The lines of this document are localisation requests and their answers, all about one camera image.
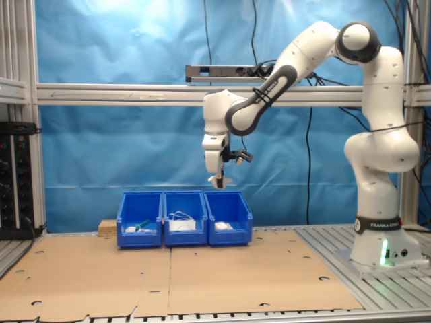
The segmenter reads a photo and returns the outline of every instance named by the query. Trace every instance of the blue backdrop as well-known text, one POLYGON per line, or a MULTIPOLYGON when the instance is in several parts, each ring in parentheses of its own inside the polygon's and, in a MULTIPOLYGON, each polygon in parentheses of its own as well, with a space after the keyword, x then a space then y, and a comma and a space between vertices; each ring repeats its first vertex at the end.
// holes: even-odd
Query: blue backdrop
MULTIPOLYGON (((383 1, 257 0, 258 61, 276 59, 317 20, 364 20, 397 46, 383 1)), ((207 1, 213 64, 254 64, 251 0, 207 1)), ((40 82, 185 84, 186 64, 208 64, 203 0, 37 0, 40 82)), ((316 72, 362 84, 359 66, 329 59, 316 72)), ((42 111, 48 229, 92 231, 114 219, 131 190, 212 190, 196 107, 45 106, 42 111)), ((309 108, 271 108, 244 138, 255 158, 227 165, 255 225, 305 224, 309 108)), ((362 128, 338 108, 315 108, 310 131, 311 223, 352 223, 356 183, 343 153, 362 128)), ((241 144, 233 137, 233 148, 241 144)))

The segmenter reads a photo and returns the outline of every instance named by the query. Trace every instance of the blue bin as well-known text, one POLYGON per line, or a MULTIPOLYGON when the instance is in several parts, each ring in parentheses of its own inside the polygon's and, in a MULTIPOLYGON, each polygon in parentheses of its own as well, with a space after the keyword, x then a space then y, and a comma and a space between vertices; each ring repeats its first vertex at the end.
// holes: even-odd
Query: blue bin
POLYGON ((206 192, 209 244, 235 246, 251 242, 253 216, 241 192, 206 192), (216 230, 215 223, 229 223, 233 230, 216 230))
POLYGON ((159 247, 162 245, 162 192, 125 192, 117 214, 117 244, 122 248, 159 247), (145 220, 144 229, 153 232, 125 230, 145 220))
POLYGON ((164 193, 164 244, 167 246, 196 246, 208 243, 208 215, 202 192, 164 193), (196 221, 196 231, 169 231, 169 216, 181 211, 196 221))

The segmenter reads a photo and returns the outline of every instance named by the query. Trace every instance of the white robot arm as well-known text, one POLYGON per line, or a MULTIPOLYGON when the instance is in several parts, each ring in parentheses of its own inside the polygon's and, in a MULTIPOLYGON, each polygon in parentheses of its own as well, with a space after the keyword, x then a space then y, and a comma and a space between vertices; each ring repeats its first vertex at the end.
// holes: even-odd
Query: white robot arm
POLYGON ((246 151, 230 151, 230 133, 253 132, 272 103, 331 56, 363 67, 362 111, 372 130, 350 137, 345 144, 358 185, 358 237, 352 259, 366 266, 416 264, 422 255, 418 243, 401 228, 397 190, 387 174, 409 171, 419 158, 418 145, 404 127, 403 59, 397 49, 381 46, 375 31, 364 22, 352 22, 341 30, 326 22, 313 24, 282 52, 269 78, 249 98, 225 89, 205 95, 202 145, 207 171, 215 174, 209 180, 223 189, 228 183, 224 163, 251 161, 246 151), (382 259, 383 241, 387 244, 391 237, 391 248, 386 247, 382 259))

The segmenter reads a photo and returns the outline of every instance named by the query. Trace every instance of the cardboard sheet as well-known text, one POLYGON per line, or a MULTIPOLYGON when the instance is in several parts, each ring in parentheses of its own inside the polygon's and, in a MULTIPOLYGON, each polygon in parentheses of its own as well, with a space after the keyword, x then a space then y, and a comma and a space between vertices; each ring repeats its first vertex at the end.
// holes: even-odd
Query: cardboard sheet
POLYGON ((118 250, 115 238, 45 238, 0 280, 0 321, 128 316, 136 306, 165 316, 169 261, 167 248, 118 250))
POLYGON ((362 308, 293 231, 256 233, 248 247, 173 248, 171 267, 170 314, 362 308))
POLYGON ((361 305, 293 231, 172 254, 119 250, 115 238, 45 238, 0 280, 0 321, 128 316, 135 307, 144 317, 361 305))

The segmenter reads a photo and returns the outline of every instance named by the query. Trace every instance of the metal grating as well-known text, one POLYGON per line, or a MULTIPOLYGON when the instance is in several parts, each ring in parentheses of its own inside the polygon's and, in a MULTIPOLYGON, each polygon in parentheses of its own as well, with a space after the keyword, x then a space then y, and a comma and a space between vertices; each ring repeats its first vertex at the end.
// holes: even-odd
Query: metal grating
POLYGON ((0 277, 23 254, 30 240, 0 240, 0 277))
MULTIPOLYGON (((398 271, 373 274, 360 279, 335 255, 336 250, 350 249, 354 241, 351 225, 296 227, 256 227, 255 231, 294 230, 321 257, 337 278, 364 306, 363 310, 259 312, 227 314, 169 315, 166 317, 85 318, 79 323, 142 322, 424 322, 431 321, 431 271, 398 271)), ((431 245, 431 235, 411 233, 424 246, 431 245)), ((95 236, 97 233, 48 234, 47 236, 95 236)), ((7 255, 20 256, 29 242, 0 242, 0 269, 7 255)))

